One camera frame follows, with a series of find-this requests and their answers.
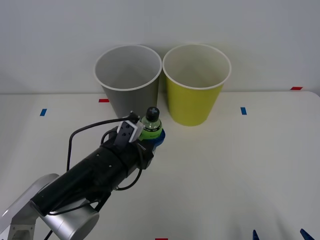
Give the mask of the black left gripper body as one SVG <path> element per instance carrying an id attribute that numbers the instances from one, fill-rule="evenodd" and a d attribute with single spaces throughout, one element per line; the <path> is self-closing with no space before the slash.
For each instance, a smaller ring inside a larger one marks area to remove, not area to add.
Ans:
<path id="1" fill-rule="evenodd" d="M 127 173 L 132 173 L 140 168 L 142 168 L 142 170 L 147 169 L 154 157 L 154 144 L 148 140 L 128 142 L 124 147 L 119 147 L 113 143 L 111 150 L 124 164 Z"/>

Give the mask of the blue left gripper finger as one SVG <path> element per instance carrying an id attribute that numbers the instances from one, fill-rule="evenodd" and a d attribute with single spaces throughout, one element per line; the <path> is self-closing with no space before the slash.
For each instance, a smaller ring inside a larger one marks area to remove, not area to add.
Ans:
<path id="1" fill-rule="evenodd" d="M 166 137 L 165 130 L 162 129 L 160 135 L 159 135 L 157 138 L 152 139 L 153 150 L 154 150 L 154 151 L 156 150 L 156 148 L 157 148 L 158 146 L 160 146 L 160 145 L 164 142 L 165 137 Z"/>

